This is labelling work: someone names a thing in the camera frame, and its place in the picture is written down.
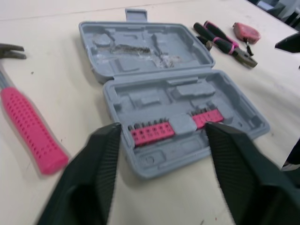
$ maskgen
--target tool case lid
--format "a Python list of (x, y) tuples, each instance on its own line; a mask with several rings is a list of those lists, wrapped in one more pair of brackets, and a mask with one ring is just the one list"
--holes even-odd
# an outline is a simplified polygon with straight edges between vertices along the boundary
[(126, 9), (125, 13), (126, 22), (79, 24), (92, 71), (100, 83), (215, 65), (210, 52), (185, 26), (147, 22), (146, 10)]

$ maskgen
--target tool case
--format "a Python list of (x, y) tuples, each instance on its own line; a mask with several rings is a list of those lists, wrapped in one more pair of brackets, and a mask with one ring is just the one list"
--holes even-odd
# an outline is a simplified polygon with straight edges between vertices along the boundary
[(203, 126), (222, 122), (251, 139), (266, 119), (183, 25), (147, 22), (147, 11), (126, 9), (126, 22), (82, 22), (91, 68), (104, 83), (114, 122), (133, 171), (150, 179), (210, 155)]

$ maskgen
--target pink pliers handle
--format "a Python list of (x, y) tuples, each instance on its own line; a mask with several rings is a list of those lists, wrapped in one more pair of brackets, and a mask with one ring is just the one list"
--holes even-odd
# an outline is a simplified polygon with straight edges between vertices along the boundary
[(204, 23), (203, 27), (208, 29), (211, 33), (213, 33), (217, 37), (232, 43), (234, 45), (234, 48), (239, 48), (240, 47), (239, 44), (236, 41), (234, 41), (230, 37), (228, 37), (218, 26), (214, 25), (212, 22), (206, 21)]

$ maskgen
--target black pliers handle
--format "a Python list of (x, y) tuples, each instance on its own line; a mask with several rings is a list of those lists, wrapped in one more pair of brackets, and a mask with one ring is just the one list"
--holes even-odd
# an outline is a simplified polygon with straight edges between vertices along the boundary
[(194, 24), (194, 30), (199, 35), (213, 42), (222, 52), (232, 55), (238, 62), (252, 68), (257, 65), (257, 62), (247, 52), (241, 50), (235, 43), (229, 41), (227, 38), (223, 39), (226, 35), (221, 29), (208, 30), (196, 22)]
[(26, 55), (24, 53), (16, 52), (21, 51), (24, 52), (24, 48), (19, 45), (10, 45), (10, 44), (0, 44), (0, 59), (3, 58), (13, 58), (13, 59), (26, 59)]

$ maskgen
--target open tool case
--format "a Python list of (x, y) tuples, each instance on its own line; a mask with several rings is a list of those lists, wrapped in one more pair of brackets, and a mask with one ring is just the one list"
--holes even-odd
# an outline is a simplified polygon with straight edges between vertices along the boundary
[(126, 9), (126, 19), (82, 22), (79, 30), (139, 177), (160, 176), (208, 156), (206, 121), (238, 128), (252, 139), (269, 131), (233, 81), (211, 69), (214, 59), (185, 26), (149, 23), (147, 11), (137, 9)]

